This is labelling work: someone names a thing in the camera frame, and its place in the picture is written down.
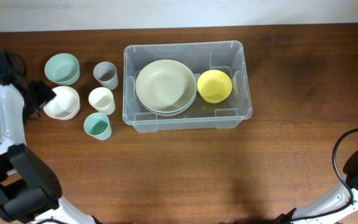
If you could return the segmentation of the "white bowl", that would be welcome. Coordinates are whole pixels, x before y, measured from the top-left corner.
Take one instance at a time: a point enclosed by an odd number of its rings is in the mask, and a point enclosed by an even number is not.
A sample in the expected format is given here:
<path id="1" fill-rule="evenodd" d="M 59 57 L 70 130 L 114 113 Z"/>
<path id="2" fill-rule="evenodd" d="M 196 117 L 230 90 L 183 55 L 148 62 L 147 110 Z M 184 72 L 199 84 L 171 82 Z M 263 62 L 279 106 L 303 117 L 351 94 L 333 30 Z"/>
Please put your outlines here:
<path id="1" fill-rule="evenodd" d="M 44 106 L 44 112 L 53 119 L 69 120 L 76 116 L 80 110 L 80 96 L 69 86 L 58 86 L 52 89 L 56 94 Z"/>

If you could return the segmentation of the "mint green bowl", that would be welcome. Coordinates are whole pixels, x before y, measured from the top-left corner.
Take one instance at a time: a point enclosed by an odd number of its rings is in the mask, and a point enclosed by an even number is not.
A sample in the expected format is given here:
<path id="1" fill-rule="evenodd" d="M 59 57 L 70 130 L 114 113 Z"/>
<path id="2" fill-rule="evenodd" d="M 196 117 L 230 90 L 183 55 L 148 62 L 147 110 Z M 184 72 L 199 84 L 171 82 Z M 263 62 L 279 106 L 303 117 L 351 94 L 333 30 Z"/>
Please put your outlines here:
<path id="1" fill-rule="evenodd" d="M 80 63 L 72 54 L 56 54 L 45 64 L 44 73 L 51 82 L 72 85 L 80 77 Z"/>

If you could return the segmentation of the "grey cup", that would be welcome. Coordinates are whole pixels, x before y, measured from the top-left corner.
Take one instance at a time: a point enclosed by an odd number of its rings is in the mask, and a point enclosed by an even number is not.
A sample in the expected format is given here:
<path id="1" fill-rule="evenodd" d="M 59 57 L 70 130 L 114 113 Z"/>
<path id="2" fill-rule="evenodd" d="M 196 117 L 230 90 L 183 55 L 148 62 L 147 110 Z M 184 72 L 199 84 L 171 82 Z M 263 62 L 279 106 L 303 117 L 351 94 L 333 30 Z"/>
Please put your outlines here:
<path id="1" fill-rule="evenodd" d="M 117 69 L 111 62 L 98 63 L 93 70 L 93 75 L 103 87 L 109 90 L 114 90 L 119 84 Z"/>

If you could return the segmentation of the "beige plate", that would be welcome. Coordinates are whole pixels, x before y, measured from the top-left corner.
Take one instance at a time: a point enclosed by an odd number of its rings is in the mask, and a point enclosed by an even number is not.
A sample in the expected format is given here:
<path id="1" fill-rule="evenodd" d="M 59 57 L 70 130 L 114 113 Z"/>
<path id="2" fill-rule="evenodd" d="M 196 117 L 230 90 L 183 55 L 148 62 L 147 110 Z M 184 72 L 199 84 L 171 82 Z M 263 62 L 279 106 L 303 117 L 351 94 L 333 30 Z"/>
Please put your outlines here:
<path id="1" fill-rule="evenodd" d="M 191 101 L 196 93 L 196 78 L 181 62 L 157 60 L 139 72 L 135 91 L 138 99 L 149 108 L 171 112 Z"/>

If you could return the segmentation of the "yellow bowl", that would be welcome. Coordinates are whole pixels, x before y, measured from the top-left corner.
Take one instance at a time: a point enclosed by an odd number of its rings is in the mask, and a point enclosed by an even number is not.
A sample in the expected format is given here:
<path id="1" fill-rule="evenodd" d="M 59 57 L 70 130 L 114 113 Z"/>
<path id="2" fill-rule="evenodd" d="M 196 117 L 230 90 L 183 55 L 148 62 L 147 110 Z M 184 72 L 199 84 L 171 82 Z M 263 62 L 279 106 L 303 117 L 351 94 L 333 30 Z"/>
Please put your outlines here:
<path id="1" fill-rule="evenodd" d="M 197 89 L 207 103 L 220 103 L 231 94 L 232 81 L 220 70 L 208 70 L 200 75 Z"/>

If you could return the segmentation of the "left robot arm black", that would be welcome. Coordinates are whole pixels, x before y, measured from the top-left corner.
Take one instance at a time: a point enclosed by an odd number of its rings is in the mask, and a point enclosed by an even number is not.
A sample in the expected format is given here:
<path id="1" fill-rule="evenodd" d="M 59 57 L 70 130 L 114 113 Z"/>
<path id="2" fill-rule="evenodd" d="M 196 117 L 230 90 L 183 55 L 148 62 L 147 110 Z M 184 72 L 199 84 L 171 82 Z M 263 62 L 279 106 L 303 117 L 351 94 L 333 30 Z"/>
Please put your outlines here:
<path id="1" fill-rule="evenodd" d="M 24 106 L 24 97 L 14 85 L 0 85 L 0 218 L 21 223 L 98 223 L 62 195 L 53 170 L 27 147 Z"/>

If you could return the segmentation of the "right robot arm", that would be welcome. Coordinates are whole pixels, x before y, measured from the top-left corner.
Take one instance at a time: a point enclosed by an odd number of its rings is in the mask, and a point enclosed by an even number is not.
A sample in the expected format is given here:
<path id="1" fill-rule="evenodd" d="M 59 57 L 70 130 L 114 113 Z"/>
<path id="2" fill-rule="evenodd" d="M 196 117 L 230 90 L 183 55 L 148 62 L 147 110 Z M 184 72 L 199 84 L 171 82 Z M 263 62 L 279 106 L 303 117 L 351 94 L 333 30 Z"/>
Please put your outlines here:
<path id="1" fill-rule="evenodd" d="M 332 164 L 339 183 L 313 203 L 281 214 L 275 219 L 275 223 L 338 223 L 344 217 L 358 211 L 358 150 L 348 158 L 343 167 L 343 175 L 340 174 L 336 162 L 340 143 L 353 133 L 358 133 L 358 128 L 345 132 L 333 148 Z"/>

